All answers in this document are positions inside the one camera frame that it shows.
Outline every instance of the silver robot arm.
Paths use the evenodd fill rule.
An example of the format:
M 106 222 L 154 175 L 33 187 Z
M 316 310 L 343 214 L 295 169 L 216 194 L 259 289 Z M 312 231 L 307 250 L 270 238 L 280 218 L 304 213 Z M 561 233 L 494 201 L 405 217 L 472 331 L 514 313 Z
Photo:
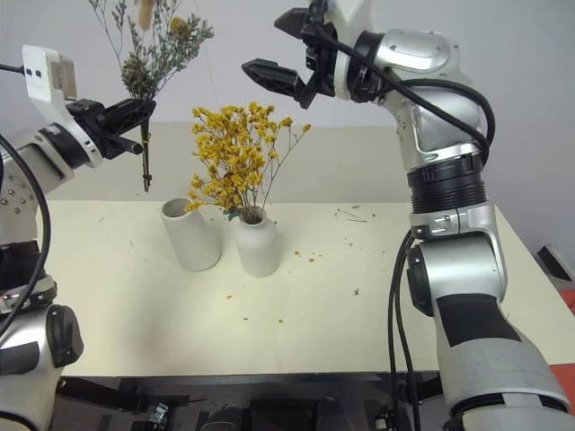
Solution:
M 125 100 L 107 109 L 75 101 L 71 60 L 46 48 L 25 46 L 22 53 L 28 95 L 48 125 L 13 147 L 43 194 L 71 180 L 79 166 L 95 168 L 126 151 L 141 153 L 139 144 L 120 135 L 150 117 L 153 101 Z M 25 295 L 40 258 L 37 197 L 16 160 L 1 155 L 0 325 Z M 74 312 L 53 304 L 56 295 L 56 282 L 42 269 L 22 312 L 0 336 L 2 430 L 47 430 L 59 376 L 84 350 Z
M 269 60 L 252 60 L 243 70 L 303 108 L 320 93 L 371 101 L 394 115 L 411 187 L 411 232 L 420 240 L 407 253 L 411 299 L 436 324 L 452 417 L 446 429 L 575 429 L 566 413 L 570 403 L 541 353 L 500 310 L 507 275 L 481 180 L 489 148 L 474 133 L 481 131 L 481 96 L 470 99 L 443 84 L 470 83 L 459 70 L 459 46 L 432 31 L 374 33 L 369 17 L 368 0 L 317 0 L 276 20 L 277 28 L 307 45 L 306 64 L 314 70 L 307 84 Z M 341 43 L 381 73 L 342 52 Z M 390 85 L 393 80 L 401 88 Z M 406 87 L 471 131 L 406 97 L 399 91 Z

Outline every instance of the white table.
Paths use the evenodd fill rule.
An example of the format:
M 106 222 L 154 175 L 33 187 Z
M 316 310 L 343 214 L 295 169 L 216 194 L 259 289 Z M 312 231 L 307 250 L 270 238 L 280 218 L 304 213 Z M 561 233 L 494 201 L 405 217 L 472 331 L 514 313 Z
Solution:
M 201 273 L 180 268 L 160 205 L 49 202 L 47 271 L 58 282 L 57 303 L 77 314 L 85 343 L 66 375 L 389 371 L 387 296 L 408 204 L 270 205 L 284 255 L 264 279 L 243 272 L 231 226 L 210 207 L 202 211 L 220 233 L 222 258 Z M 575 363 L 575 319 L 500 213 L 498 221 L 509 271 L 504 313 L 550 364 Z M 411 306 L 403 281 L 414 368 L 437 370 L 433 322 Z M 404 369 L 401 357 L 398 365 Z

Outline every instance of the gray wall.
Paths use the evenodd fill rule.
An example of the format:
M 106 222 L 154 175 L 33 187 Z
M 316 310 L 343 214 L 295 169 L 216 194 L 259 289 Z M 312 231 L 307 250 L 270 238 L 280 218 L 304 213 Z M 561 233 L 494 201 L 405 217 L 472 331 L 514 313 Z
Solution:
M 281 114 L 293 113 L 296 123 L 311 122 L 318 128 L 392 126 L 393 119 L 375 107 L 327 98 L 317 100 L 309 111 L 299 110 L 294 102 L 264 92 L 243 76 L 239 65 L 253 57 L 273 58 L 286 66 L 304 70 L 303 46 L 272 27 L 273 20 L 282 12 L 304 3 L 303 0 L 184 0 L 182 10 L 200 12 L 209 18 L 217 35 L 204 46 L 192 66 L 160 95 L 155 121 L 191 121 L 190 109 L 196 105 L 216 108 L 220 104 L 259 100 L 275 103 Z M 1 61 L 20 64 L 23 43 L 44 45 L 65 52 L 75 60 L 77 86 L 82 96 L 108 104 L 125 97 L 115 58 L 87 1 L 3 0 L 1 6 Z M 530 249 L 554 242 L 575 268 L 575 232 L 572 228 L 575 192 L 571 168 L 575 160 L 571 130 L 575 121 L 572 108 L 575 100 L 572 83 L 575 2 L 375 0 L 373 9 L 373 21 L 378 30 L 398 27 L 435 30 L 459 40 L 462 69 L 490 99 L 498 119 L 496 141 L 485 175 L 492 198 Z M 26 100 L 21 78 L 2 74 L 0 97 L 3 101 L 0 103 L 0 130 L 13 133 L 23 127 L 42 125 Z M 347 145 L 359 145 L 367 152 L 361 156 L 368 161 L 369 169 L 375 169 L 377 155 L 382 159 L 380 163 L 384 170 L 400 163 L 396 158 L 393 161 L 385 158 L 382 144 L 371 142 L 372 131 L 351 130 L 354 135 Z M 374 146 L 373 153 L 367 142 Z M 174 154 L 180 151 L 177 145 L 165 145 L 171 145 L 170 151 Z M 338 151 L 345 145 L 341 143 Z M 385 148 L 394 145 L 392 136 L 384 143 Z M 173 160 L 176 159 L 170 158 L 166 148 L 157 151 L 162 154 L 155 155 L 152 160 L 156 177 L 153 187 L 167 192 L 172 184 L 164 183 L 163 178 L 173 174 Z M 343 162 L 354 164 L 349 160 Z M 124 172 L 127 177 L 122 181 L 122 187 L 133 188 L 130 194 L 135 197 L 139 193 L 139 182 L 132 183 L 131 177 L 139 174 L 137 163 L 125 163 L 134 166 L 129 173 Z M 310 166 L 300 154 L 289 166 L 294 172 L 305 172 L 305 175 L 294 177 L 294 183 L 289 185 L 297 193 L 279 193 L 277 198 L 302 201 L 336 198 L 329 189 L 331 184 L 320 181 L 328 175 L 330 166 L 328 163 L 315 164 L 311 171 L 304 171 Z M 378 175 L 366 178 L 365 166 L 357 163 L 353 168 L 355 171 L 346 170 L 349 182 L 370 180 Z M 100 198 L 117 197 L 115 189 L 103 187 L 109 169 L 117 168 L 90 172 L 86 174 L 86 179 L 90 180 L 83 182 L 82 189 L 70 185 L 69 194 L 62 189 L 56 196 L 87 197 L 91 192 L 84 191 L 90 189 Z M 309 188 L 305 181 L 322 184 L 325 189 Z M 392 183 L 403 181 L 401 176 Z M 341 192 L 337 198 L 378 200 L 383 198 L 379 191 L 382 187 L 385 188 L 380 183 L 366 183 L 361 188 L 363 191 L 345 189 L 346 193 Z M 139 193 L 137 198 L 157 197 L 156 193 L 153 191 L 148 197 Z

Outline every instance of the yellow dried flower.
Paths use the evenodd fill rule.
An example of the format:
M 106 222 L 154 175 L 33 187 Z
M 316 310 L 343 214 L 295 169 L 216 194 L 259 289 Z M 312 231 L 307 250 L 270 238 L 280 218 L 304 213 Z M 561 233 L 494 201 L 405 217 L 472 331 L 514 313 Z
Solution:
M 283 128 L 289 128 L 293 124 L 294 120 L 290 117 L 285 117 L 279 122 L 279 125 Z
M 276 150 L 280 129 L 288 128 L 293 123 L 291 118 L 272 121 L 270 114 L 273 111 L 273 106 L 263 108 L 255 101 L 247 109 L 232 105 L 219 112 L 201 107 L 192 111 L 194 117 L 201 121 L 192 126 L 198 146 L 195 155 L 208 170 L 207 180 L 197 174 L 192 178 L 190 197 L 194 206 L 203 205 L 197 203 L 200 202 L 199 196 L 228 209 L 252 206 L 257 198 L 265 203 L 269 189 L 267 184 L 263 187 L 264 175 L 273 174 L 270 177 L 270 181 L 273 181 L 285 160 L 280 159 Z M 303 134 L 287 134 L 287 154 Z
M 206 126 L 204 126 L 203 124 L 195 123 L 191 126 L 191 133 L 194 134 L 203 132 L 204 130 L 206 130 Z
M 195 211 L 196 209 L 198 209 L 203 205 L 206 205 L 206 202 L 204 202 L 203 200 L 195 200 L 194 202 L 191 202 L 188 205 L 186 205 L 186 211 L 187 212 Z
M 182 25 L 186 25 L 186 20 L 179 16 L 174 16 L 170 21 L 170 30 L 176 32 L 182 27 Z

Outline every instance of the white ceramic vase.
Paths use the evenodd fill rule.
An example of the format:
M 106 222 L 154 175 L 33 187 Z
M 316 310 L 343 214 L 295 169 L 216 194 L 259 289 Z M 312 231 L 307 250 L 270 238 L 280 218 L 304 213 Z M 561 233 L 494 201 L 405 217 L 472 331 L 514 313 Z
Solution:
M 276 225 L 265 211 L 258 224 L 247 224 L 240 215 L 234 221 L 234 239 L 245 272 L 267 277 L 278 269 L 281 250 Z
M 189 271 L 216 265 L 222 249 L 216 234 L 198 210 L 187 212 L 187 198 L 176 198 L 162 206 L 161 216 L 180 264 Z

